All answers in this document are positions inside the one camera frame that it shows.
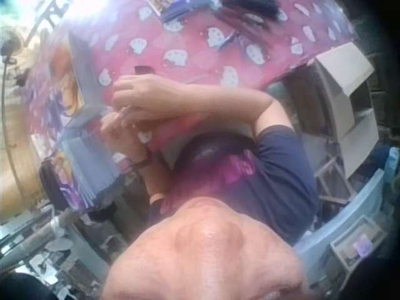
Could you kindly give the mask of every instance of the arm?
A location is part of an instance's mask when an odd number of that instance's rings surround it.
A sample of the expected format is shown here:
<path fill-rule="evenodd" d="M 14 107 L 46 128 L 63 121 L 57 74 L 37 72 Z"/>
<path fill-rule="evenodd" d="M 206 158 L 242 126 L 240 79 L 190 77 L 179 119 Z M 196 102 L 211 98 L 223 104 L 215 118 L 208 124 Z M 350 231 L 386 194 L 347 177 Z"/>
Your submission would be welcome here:
<path fill-rule="evenodd" d="M 252 124 L 256 136 L 273 125 L 293 128 L 282 105 L 262 91 L 193 84 L 182 87 L 181 101 L 188 113 L 239 119 Z"/>
<path fill-rule="evenodd" d="M 280 103 L 258 90 L 182 84 L 152 74 L 121 76 L 114 90 L 113 105 L 117 110 L 135 108 L 127 116 L 131 123 L 205 114 L 252 124 L 256 134 L 272 125 L 292 128 Z"/>
<path fill-rule="evenodd" d="M 131 159 L 138 159 L 137 156 L 130 155 L 129 157 Z M 141 161 L 145 159 L 146 153 L 142 157 Z M 151 164 L 140 169 L 139 173 L 144 180 L 150 196 L 150 204 L 162 199 L 169 192 L 172 177 L 171 170 L 156 156 L 153 156 Z"/>
<path fill-rule="evenodd" d="M 133 163 L 146 159 L 146 148 L 140 142 L 138 132 L 132 126 L 121 126 L 117 112 L 112 112 L 102 120 L 101 132 L 113 152 L 126 155 Z M 171 171 L 156 156 L 139 173 L 150 195 L 150 204 L 169 191 Z"/>

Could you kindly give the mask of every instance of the cardboard box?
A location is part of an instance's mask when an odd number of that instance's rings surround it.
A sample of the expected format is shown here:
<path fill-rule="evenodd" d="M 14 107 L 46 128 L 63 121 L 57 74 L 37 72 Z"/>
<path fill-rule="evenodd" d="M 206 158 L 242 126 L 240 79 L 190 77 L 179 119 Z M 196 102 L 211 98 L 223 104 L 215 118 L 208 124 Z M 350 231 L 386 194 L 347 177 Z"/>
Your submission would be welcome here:
<path fill-rule="evenodd" d="M 358 112 L 355 120 L 353 128 L 337 142 L 346 178 L 366 160 L 379 140 L 374 109 Z"/>
<path fill-rule="evenodd" d="M 353 101 L 374 69 L 362 52 L 347 43 L 324 52 L 285 79 L 304 132 L 338 141 L 354 126 L 354 115 L 371 108 L 369 96 Z"/>

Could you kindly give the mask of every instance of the hello kitty print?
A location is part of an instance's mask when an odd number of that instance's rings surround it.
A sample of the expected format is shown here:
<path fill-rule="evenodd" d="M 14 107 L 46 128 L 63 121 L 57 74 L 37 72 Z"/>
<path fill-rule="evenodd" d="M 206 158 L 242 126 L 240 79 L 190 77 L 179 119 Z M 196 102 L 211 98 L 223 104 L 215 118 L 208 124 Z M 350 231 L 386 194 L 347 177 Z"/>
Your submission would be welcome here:
<path fill-rule="evenodd" d="M 234 41 L 222 50 L 218 50 L 220 45 L 235 29 L 217 19 L 211 9 L 162 23 L 145 0 L 118 0 L 108 1 L 107 7 L 86 19 L 63 19 L 27 80 L 29 92 L 24 95 L 31 134 L 54 138 L 64 123 L 49 120 L 48 110 L 54 109 L 54 104 L 46 99 L 52 85 L 48 61 L 68 31 L 90 47 L 94 75 L 107 105 L 111 105 L 113 82 L 121 75 L 133 74 L 135 66 L 151 66 L 156 74 L 183 83 L 261 88 L 319 53 L 356 38 L 353 27 L 331 0 L 281 0 L 280 4 L 277 22 L 255 13 L 243 16 L 270 27 L 266 31 L 252 25 L 260 41 L 243 38 L 242 45 Z M 185 124 L 193 126 L 193 122 L 166 126 L 163 143 L 187 129 Z M 158 131 L 153 131 L 147 143 L 150 148 L 154 144 L 159 147 L 160 139 Z"/>

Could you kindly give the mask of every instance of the person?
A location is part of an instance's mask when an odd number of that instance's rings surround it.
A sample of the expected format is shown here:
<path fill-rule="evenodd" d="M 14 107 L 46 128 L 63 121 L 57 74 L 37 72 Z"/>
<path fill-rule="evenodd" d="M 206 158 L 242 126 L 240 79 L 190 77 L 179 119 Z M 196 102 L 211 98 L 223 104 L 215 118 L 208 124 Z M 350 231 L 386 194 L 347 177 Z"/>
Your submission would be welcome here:
<path fill-rule="evenodd" d="M 116 81 L 113 106 L 101 131 L 110 148 L 133 163 L 148 162 L 133 125 L 143 120 L 237 119 L 253 126 L 257 141 L 198 137 L 183 150 L 175 173 L 155 157 L 140 169 L 152 226 L 112 265 L 105 300 L 307 294 L 291 246 L 313 222 L 319 198 L 301 140 L 277 100 L 257 90 L 147 74 Z"/>

